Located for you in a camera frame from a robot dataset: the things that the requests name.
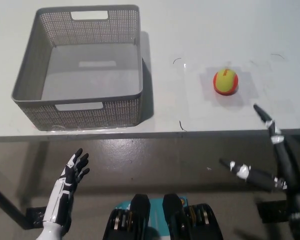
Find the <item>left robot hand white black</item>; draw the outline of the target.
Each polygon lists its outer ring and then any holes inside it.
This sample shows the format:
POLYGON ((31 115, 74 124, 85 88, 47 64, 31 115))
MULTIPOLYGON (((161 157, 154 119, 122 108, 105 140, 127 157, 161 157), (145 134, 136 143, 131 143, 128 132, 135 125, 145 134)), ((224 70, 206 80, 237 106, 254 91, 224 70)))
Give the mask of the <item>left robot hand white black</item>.
POLYGON ((61 175, 55 181, 45 210, 44 222, 65 226, 71 217, 74 194, 83 177, 89 173, 87 167, 89 154, 79 148, 65 165, 61 175))

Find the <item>right robot hand black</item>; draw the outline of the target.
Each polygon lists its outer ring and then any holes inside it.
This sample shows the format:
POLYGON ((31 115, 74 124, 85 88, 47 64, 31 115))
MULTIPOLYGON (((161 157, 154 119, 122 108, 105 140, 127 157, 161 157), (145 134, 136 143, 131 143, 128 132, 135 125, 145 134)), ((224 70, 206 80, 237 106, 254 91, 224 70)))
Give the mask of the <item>right robot hand black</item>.
POLYGON ((277 164, 277 176, 253 168, 244 163, 221 158, 219 162, 239 179, 268 192, 284 191, 288 219, 300 221, 300 169, 286 137, 272 117, 259 105, 253 108, 268 130, 277 164))

